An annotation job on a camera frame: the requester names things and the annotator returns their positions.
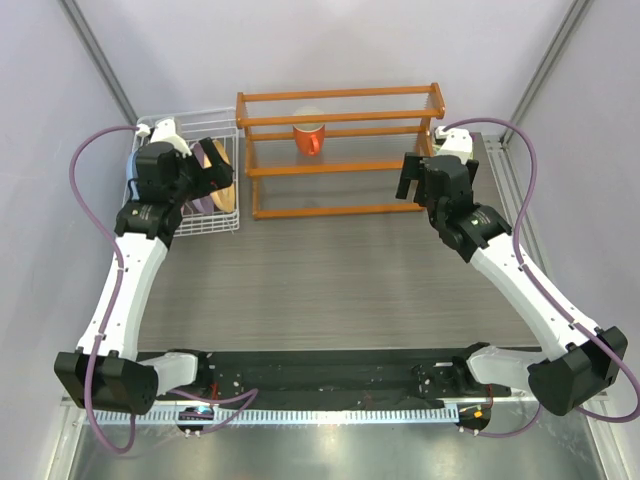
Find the orange yellow plate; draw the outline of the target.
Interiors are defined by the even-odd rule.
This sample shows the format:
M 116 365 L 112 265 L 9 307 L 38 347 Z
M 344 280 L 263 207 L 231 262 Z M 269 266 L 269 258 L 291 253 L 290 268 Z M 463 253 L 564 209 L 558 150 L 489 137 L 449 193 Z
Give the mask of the orange yellow plate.
M 213 144 L 220 154 L 222 160 L 227 164 L 231 165 L 231 160 L 229 159 L 226 150 L 223 144 L 219 140 L 214 140 Z M 215 206 L 225 212 L 232 213 L 236 207 L 236 187 L 235 184 L 232 183 L 229 187 L 217 190 L 212 193 L 212 198 Z

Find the blue plate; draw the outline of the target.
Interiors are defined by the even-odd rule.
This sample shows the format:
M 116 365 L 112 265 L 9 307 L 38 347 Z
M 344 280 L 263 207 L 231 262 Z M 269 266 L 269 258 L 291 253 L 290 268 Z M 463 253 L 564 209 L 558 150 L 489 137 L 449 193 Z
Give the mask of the blue plate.
M 136 189 L 136 186 L 135 186 L 135 183 L 134 183 L 134 179 L 137 177 L 136 157 L 137 157 L 137 153 L 136 152 L 131 152 L 129 157 L 128 157 L 127 163 L 126 163 L 127 185 L 132 190 Z

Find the purple plate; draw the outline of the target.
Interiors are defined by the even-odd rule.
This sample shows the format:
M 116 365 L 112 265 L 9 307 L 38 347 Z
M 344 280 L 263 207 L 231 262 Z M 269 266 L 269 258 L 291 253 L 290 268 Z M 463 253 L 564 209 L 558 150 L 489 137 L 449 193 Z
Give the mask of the purple plate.
M 200 166 L 206 168 L 208 164 L 205 162 L 205 153 L 201 145 L 198 142 L 193 143 L 191 145 L 191 151 L 198 160 Z M 198 213 L 204 215 L 211 215 L 215 211 L 214 201 L 210 194 L 199 199 L 194 199 L 192 204 Z

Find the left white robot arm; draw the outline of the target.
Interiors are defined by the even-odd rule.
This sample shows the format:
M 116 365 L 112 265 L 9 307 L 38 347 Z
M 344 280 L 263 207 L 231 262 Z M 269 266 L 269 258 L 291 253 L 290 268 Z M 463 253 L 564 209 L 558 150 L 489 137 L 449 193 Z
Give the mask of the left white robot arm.
M 110 238 L 118 250 L 94 316 L 54 372 L 84 409 L 144 415 L 155 399 L 180 388 L 205 397 L 213 372 L 202 351 L 178 349 L 141 361 L 138 336 L 149 293 L 182 222 L 184 205 L 232 186 L 234 169 L 218 140 L 203 138 L 184 151 L 154 141 L 134 155 L 131 197 Z

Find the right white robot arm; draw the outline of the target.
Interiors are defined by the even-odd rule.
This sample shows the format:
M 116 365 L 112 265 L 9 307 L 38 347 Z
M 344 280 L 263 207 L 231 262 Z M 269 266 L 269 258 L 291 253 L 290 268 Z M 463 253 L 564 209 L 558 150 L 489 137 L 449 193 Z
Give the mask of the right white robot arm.
M 486 384 L 527 390 L 550 413 L 564 416 L 611 386 L 628 346 L 616 327 L 600 328 L 580 312 L 525 254 L 515 254 L 510 225 L 492 207 L 475 202 L 478 163 L 453 155 L 407 153 L 396 196 L 417 185 L 414 203 L 450 249 L 483 274 L 514 307 L 539 342 L 537 352 L 485 343 L 455 360 L 451 380 L 465 395 Z

